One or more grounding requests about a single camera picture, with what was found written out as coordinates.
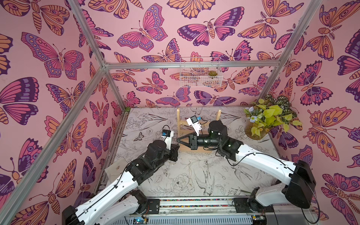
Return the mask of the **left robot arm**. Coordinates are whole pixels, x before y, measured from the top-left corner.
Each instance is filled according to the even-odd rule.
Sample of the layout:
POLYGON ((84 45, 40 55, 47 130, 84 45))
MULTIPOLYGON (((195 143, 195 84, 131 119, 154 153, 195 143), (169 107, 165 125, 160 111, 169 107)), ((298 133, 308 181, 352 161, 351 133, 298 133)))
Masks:
POLYGON ((176 162, 178 144, 155 140, 147 151, 131 161, 122 174, 99 194, 87 202, 62 212, 64 225, 110 225, 133 213, 142 214, 149 209, 148 199, 137 187, 153 176, 165 162, 176 162))

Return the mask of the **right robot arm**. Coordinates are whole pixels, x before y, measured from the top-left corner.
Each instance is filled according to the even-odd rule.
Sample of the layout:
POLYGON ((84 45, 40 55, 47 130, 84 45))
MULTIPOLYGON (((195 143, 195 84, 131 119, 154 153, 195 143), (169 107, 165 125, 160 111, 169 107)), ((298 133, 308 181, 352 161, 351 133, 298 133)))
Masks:
POLYGON ((249 204, 267 207, 273 204, 290 203, 301 209, 309 209, 315 196, 316 181, 307 162, 282 160, 255 150, 240 140, 228 136, 227 127, 221 121, 212 121, 208 133, 202 134, 199 124, 195 132, 177 138, 177 142, 191 150, 206 147, 216 150, 225 159, 255 167, 280 181, 270 187, 255 188, 249 204))

